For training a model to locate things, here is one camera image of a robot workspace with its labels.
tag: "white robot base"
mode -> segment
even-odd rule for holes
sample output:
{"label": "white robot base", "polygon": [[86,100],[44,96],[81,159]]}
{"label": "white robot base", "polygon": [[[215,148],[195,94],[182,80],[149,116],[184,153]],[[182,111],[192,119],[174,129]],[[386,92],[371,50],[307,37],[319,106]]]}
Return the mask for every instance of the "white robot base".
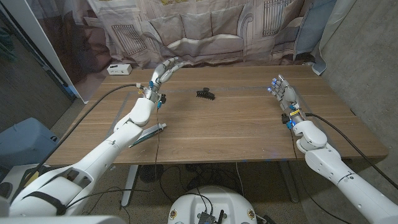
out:
{"label": "white robot base", "polygon": [[[199,187],[200,195],[204,196],[207,214],[211,213],[210,202],[213,205],[212,216],[219,223],[221,210],[224,210],[222,224],[256,224],[256,214],[253,206],[242,195],[226,187],[209,185]],[[206,210],[197,189],[192,189],[187,194],[179,197],[172,205],[169,213],[169,224],[201,223],[200,217]]]}

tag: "black hair clip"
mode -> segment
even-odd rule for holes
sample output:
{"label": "black hair clip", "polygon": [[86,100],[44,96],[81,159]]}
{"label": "black hair clip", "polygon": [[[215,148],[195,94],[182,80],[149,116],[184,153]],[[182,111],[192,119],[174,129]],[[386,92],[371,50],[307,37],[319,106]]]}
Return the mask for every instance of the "black hair clip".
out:
{"label": "black hair clip", "polygon": [[209,88],[203,88],[203,90],[197,91],[197,97],[214,100],[216,97],[214,96],[214,94],[210,93],[209,90]]}

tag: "small white box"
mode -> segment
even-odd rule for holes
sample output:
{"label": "small white box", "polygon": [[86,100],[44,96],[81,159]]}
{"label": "small white box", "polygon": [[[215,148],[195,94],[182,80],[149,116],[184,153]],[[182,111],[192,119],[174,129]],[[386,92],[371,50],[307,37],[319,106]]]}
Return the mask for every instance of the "small white box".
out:
{"label": "small white box", "polygon": [[131,70],[130,64],[114,64],[107,68],[110,75],[129,75]]}

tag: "table top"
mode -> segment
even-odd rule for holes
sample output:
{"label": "table top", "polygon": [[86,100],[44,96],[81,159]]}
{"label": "table top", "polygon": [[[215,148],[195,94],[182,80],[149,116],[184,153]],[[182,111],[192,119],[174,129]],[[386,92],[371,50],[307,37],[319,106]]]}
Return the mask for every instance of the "table top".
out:
{"label": "table top", "polygon": [[[109,76],[77,117],[107,91],[127,83],[147,85],[153,70]],[[167,101],[145,128],[166,123],[154,136],[120,153],[114,163],[158,164],[199,162],[283,161],[295,159],[290,131],[281,122],[279,103],[266,90],[282,74],[300,97],[305,112],[315,113],[341,129],[365,155],[383,157],[388,151],[310,66],[181,68],[162,85]],[[204,87],[215,100],[197,98]],[[131,111],[139,94],[127,87],[107,96],[74,130],[47,161],[51,165],[78,162],[113,132],[114,125]],[[328,142],[345,158],[360,155],[333,129],[317,119]],[[304,155],[296,148],[299,158]]]}

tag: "robotic arm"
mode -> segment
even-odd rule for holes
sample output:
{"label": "robotic arm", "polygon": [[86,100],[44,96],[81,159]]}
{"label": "robotic arm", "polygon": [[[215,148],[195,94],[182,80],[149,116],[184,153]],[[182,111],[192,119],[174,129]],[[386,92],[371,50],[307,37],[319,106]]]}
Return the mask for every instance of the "robotic arm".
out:
{"label": "robotic arm", "polygon": [[268,91],[284,111],[282,122],[301,137],[296,145],[305,154],[307,165],[334,183],[370,223],[397,223],[398,206],[341,161],[337,150],[327,143],[325,133],[305,117],[287,80],[279,75]]}
{"label": "robotic arm", "polygon": [[173,72],[184,66],[177,57],[160,64],[144,89],[145,97],[139,98],[129,114],[115,126],[114,133],[95,147],[76,164],[51,170],[29,184],[14,199],[9,214],[18,216],[78,215],[87,199],[71,207],[68,204],[90,194],[99,178],[113,163],[119,153],[133,144],[141,135],[155,109],[165,103],[165,95],[158,93],[161,84],[167,82]]}

